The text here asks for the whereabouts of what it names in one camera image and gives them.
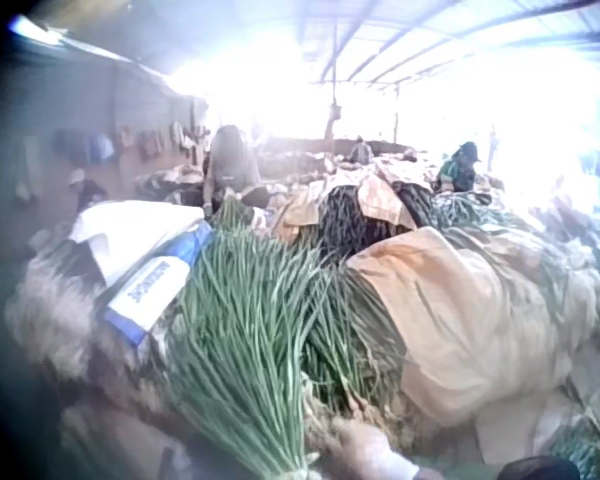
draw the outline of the worker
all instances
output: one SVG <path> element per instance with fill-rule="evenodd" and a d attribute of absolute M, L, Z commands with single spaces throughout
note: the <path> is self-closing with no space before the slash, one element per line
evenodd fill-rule
<path fill-rule="evenodd" d="M 257 161 L 249 151 L 244 133 L 235 125 L 224 125 L 218 129 L 211 141 L 208 162 L 203 165 L 203 175 L 202 200 L 206 217 L 220 208 L 229 189 L 240 198 L 240 194 L 251 187 L 250 201 L 243 198 L 243 203 L 250 207 L 266 207 L 266 188 L 253 190 L 260 182 Z"/>
<path fill-rule="evenodd" d="M 445 480 L 440 472 L 420 467 L 392 450 L 386 434 L 377 427 L 355 420 L 338 420 L 334 426 L 337 437 L 323 455 L 327 474 L 346 473 L 347 478 L 360 480 Z M 493 478 L 495 469 L 484 467 L 484 473 Z M 496 480 L 580 480 L 573 462 L 550 456 L 524 458 L 499 470 Z"/>
<path fill-rule="evenodd" d="M 81 168 L 71 172 L 69 190 L 78 195 L 78 213 L 109 198 L 105 189 L 93 180 L 86 178 L 84 170 Z"/>
<path fill-rule="evenodd" d="M 359 163 L 361 165 L 369 165 L 369 162 L 373 158 L 373 151 L 371 147 L 362 139 L 360 135 L 356 138 L 356 144 L 351 150 L 349 155 L 349 161 L 351 163 Z"/>
<path fill-rule="evenodd" d="M 473 142 L 460 146 L 451 159 L 445 161 L 433 183 L 434 192 L 469 192 L 476 179 L 474 165 L 478 160 L 478 148 Z"/>

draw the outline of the tan cloth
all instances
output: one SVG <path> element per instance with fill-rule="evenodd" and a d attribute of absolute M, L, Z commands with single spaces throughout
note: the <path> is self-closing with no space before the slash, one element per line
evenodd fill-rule
<path fill-rule="evenodd" d="M 552 389 L 571 371 L 576 349 L 600 334 L 597 271 L 569 275 L 556 320 L 530 279 L 543 278 L 542 242 L 523 232 L 475 241 L 481 253 L 456 250 L 427 227 L 347 262 L 373 285 L 407 346 L 402 389 L 441 425 L 512 395 Z"/>

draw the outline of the hat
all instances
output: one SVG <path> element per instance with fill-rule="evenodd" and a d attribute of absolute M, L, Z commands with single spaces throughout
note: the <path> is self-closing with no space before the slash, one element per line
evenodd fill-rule
<path fill-rule="evenodd" d="M 460 145 L 460 151 L 471 161 L 479 162 L 478 159 L 478 147 L 473 142 L 466 142 Z"/>
<path fill-rule="evenodd" d="M 71 175 L 69 175 L 69 185 L 71 186 L 75 185 L 76 183 L 84 182 L 84 179 L 84 170 L 82 170 L 81 168 L 77 168 L 73 172 L 71 172 Z"/>

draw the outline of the dark green vegetable bundle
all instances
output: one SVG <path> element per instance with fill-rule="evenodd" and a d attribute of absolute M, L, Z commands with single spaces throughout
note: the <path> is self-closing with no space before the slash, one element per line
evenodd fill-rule
<path fill-rule="evenodd" d="M 528 229 L 517 216 L 492 208 L 490 203 L 488 195 L 472 192 L 436 195 L 433 199 L 434 208 L 438 211 L 439 228 L 490 224 Z"/>
<path fill-rule="evenodd" d="M 550 454 L 575 463 L 582 480 L 600 480 L 600 436 L 588 418 L 573 427 L 563 427 Z"/>
<path fill-rule="evenodd" d="M 418 227 L 442 230 L 448 227 L 493 224 L 526 228 L 515 215 L 491 208 L 491 197 L 488 194 L 461 192 L 434 195 L 421 185 L 399 181 L 393 182 L 391 187 Z"/>
<path fill-rule="evenodd" d="M 301 233 L 310 245 L 318 246 L 323 258 L 338 262 L 395 235 L 405 233 L 403 226 L 365 217 L 358 202 L 358 187 L 334 188 L 320 205 L 317 230 Z"/>
<path fill-rule="evenodd" d="M 407 207 L 407 210 L 413 217 L 418 228 L 434 227 L 442 228 L 446 222 L 441 225 L 439 211 L 433 204 L 433 194 L 431 190 L 418 185 L 417 183 L 393 182 L 391 188 L 396 193 L 400 201 Z"/>

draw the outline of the white sack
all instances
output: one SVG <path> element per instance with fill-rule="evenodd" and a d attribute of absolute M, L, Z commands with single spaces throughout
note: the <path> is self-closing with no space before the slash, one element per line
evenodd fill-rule
<path fill-rule="evenodd" d="M 113 285 L 147 252 L 204 219 L 201 208 L 162 202 L 107 202 L 82 212 L 71 232 L 89 241 L 107 286 Z"/>

